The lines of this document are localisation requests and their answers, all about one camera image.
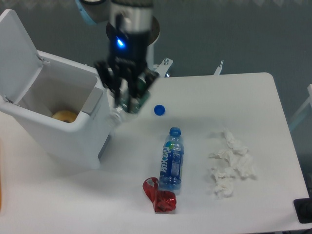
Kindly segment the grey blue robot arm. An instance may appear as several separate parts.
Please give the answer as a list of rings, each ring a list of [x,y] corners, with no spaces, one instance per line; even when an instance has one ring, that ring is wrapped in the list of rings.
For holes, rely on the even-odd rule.
[[[158,73],[148,68],[146,56],[152,32],[151,0],[77,0],[81,16],[90,24],[110,25],[109,54],[95,62],[102,84],[115,99],[133,113]]]

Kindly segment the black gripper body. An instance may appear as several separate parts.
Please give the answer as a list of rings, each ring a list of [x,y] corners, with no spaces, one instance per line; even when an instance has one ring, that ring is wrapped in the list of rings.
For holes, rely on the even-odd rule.
[[[104,87],[105,82],[112,78],[126,79],[127,68],[130,68],[135,76],[145,80],[149,87],[152,86],[158,78],[158,73],[147,67],[146,54],[150,33],[151,29],[128,32],[107,23],[109,54],[106,60],[98,60],[94,63]]]

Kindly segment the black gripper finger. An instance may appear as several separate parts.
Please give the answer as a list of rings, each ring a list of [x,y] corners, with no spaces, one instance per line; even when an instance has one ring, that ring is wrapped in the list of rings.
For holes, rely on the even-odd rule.
[[[114,107],[118,107],[120,104],[120,86],[122,83],[122,79],[121,78],[115,78],[114,79]]]
[[[127,112],[131,114],[138,114],[138,77],[135,76],[130,68],[126,69],[126,81],[128,85]]]

